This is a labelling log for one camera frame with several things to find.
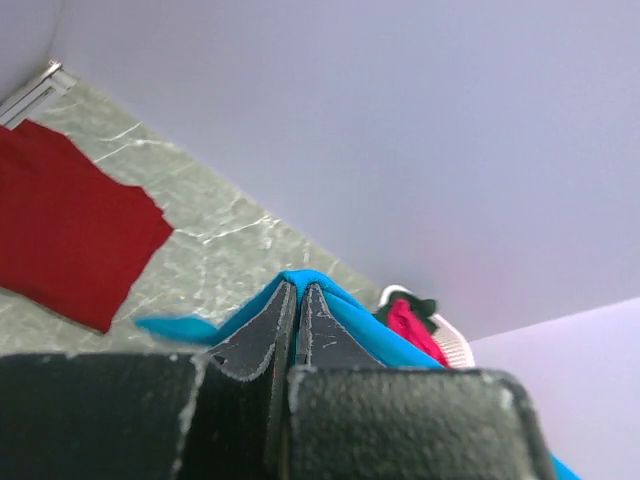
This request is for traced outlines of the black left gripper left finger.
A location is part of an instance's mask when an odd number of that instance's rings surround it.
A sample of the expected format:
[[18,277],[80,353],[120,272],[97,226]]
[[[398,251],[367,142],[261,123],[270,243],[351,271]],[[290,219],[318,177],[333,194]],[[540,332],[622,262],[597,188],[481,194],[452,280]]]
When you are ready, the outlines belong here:
[[1,360],[5,479],[273,479],[296,289],[250,302],[205,353]]

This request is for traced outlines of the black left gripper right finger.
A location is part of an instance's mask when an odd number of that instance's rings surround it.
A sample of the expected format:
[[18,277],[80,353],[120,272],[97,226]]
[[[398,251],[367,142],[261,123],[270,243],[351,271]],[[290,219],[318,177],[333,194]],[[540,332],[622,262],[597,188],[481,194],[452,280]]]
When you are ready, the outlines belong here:
[[495,370],[383,366],[304,297],[287,379],[283,479],[550,479],[527,391]]

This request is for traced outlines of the blue t shirt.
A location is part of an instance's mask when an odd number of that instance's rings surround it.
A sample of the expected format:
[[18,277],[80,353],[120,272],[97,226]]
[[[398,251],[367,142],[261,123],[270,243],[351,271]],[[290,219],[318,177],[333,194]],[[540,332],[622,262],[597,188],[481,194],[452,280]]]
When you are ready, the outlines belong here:
[[[251,298],[220,326],[214,326],[199,317],[169,315],[142,317],[137,320],[136,324],[140,329],[147,331],[156,338],[202,345],[205,347],[205,352],[208,352],[241,327],[241,313],[250,302],[261,294],[269,292],[283,281],[292,284],[296,289],[296,323],[293,329],[285,377],[280,434],[282,434],[283,418],[287,407],[288,374],[296,359],[296,344],[300,330],[302,304],[305,294],[311,286],[318,286],[321,289],[329,310],[337,322],[346,329],[368,354],[383,366],[397,369],[452,369],[439,365],[432,357],[384,326],[333,280],[314,270],[285,271],[278,274],[262,291]],[[550,451],[549,455],[554,468],[554,475],[550,479],[570,479],[573,477],[573,472],[570,468],[558,460]]]

